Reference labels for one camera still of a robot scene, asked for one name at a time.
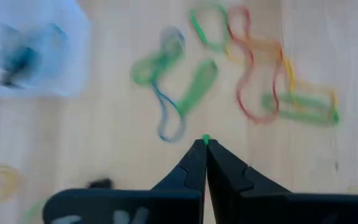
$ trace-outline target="blue rubber band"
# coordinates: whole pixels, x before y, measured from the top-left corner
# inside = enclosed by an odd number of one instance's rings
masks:
[[[157,97],[157,99],[161,105],[162,117],[161,117],[160,124],[158,125],[158,128],[157,128],[158,135],[160,136],[161,140],[163,140],[163,141],[166,141],[169,143],[177,142],[183,137],[183,134],[185,133],[185,128],[186,128],[185,127],[186,126],[185,118],[179,113],[178,107],[175,104],[175,102],[173,102],[173,100],[171,100],[167,95],[163,94],[160,91],[156,82],[154,82],[152,84],[152,88],[155,93],[155,96]],[[172,137],[167,137],[164,135],[165,129],[167,128],[167,121],[168,121],[168,109],[167,109],[167,106],[166,106],[164,100],[169,102],[175,108],[175,110],[178,112],[178,114],[180,116],[180,126],[179,126],[178,130],[176,131],[176,133]]]

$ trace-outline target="green rubber band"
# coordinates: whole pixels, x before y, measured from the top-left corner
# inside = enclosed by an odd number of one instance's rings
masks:
[[[47,200],[41,200],[35,203],[28,211],[25,212],[22,224],[31,224],[32,219],[41,211]]]
[[[211,59],[204,60],[198,65],[195,77],[184,97],[177,104],[182,116],[188,114],[211,89],[218,76],[218,66]]]
[[[227,27],[223,29],[223,43],[212,43],[208,40],[208,38],[205,36],[204,31],[200,27],[200,25],[197,22],[197,12],[208,10],[208,9],[217,9],[223,16],[223,22],[224,25],[227,26],[228,18],[227,18],[227,12],[223,6],[220,4],[208,4],[208,5],[202,5],[200,7],[197,7],[190,11],[190,21],[193,24],[194,28],[196,29],[198,36],[200,37],[201,41],[207,46],[207,48],[216,51],[216,52],[224,52],[224,49],[227,45],[227,43],[230,41],[230,35]]]
[[[136,84],[151,85],[166,75],[166,71],[184,57],[185,48],[179,39],[174,39],[166,45],[163,50],[135,62],[131,75]]]
[[[299,103],[303,108],[315,108],[318,110],[327,111],[327,113],[331,114],[330,116],[324,115],[316,115],[305,112],[297,112],[297,111],[279,111],[279,115],[286,119],[292,119],[295,121],[301,121],[305,123],[314,123],[318,125],[335,125],[339,122],[339,113],[336,108],[333,108],[330,104],[323,102],[321,100],[317,100],[314,98],[308,98],[305,96],[299,95],[291,95],[289,93],[282,94],[278,96],[278,100],[280,102],[285,102],[292,104],[294,100]],[[262,106],[265,110],[273,111],[274,110],[274,97],[272,94],[265,94],[262,97]]]

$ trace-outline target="plastic bag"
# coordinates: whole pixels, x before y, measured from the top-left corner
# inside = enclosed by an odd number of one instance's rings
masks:
[[[90,24],[74,0],[0,0],[0,96],[75,95]]]

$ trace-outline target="black clip jaw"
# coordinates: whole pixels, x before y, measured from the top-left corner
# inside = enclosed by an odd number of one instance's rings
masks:
[[[90,189],[65,190],[45,205],[44,223],[200,224],[205,180],[206,146],[197,140],[152,190],[111,190],[106,179],[91,183]]]
[[[45,205],[44,223],[201,224],[207,168],[217,224],[358,223],[358,195],[291,193],[216,140],[195,141],[152,190],[111,190],[99,180],[60,192]]]
[[[207,167],[217,224],[358,223],[358,195],[291,193],[217,141]]]

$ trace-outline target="wooden table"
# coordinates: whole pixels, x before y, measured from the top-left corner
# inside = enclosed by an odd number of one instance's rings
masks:
[[[18,223],[34,202],[99,177],[112,178],[118,189],[149,189],[206,133],[292,191],[358,194],[358,1],[242,1],[251,11],[254,35],[282,41],[299,77],[337,88],[341,122],[330,128],[285,119],[255,125],[245,119],[234,100],[244,68],[203,47],[188,21],[198,2],[81,0],[93,23],[90,80],[83,94],[0,100],[0,164],[22,175],[17,195],[0,203],[0,223]],[[219,40],[220,18],[205,18],[205,29]],[[203,58],[214,58],[220,69],[176,144],[158,138],[158,101],[129,75],[135,60],[158,48],[159,33],[168,26],[186,38],[186,59],[161,83],[169,95],[181,97]],[[260,94],[270,88],[272,72],[271,63],[257,62],[255,79],[244,92],[256,113],[263,113]],[[281,92],[285,84],[282,75]],[[213,220],[207,194],[205,223]]]

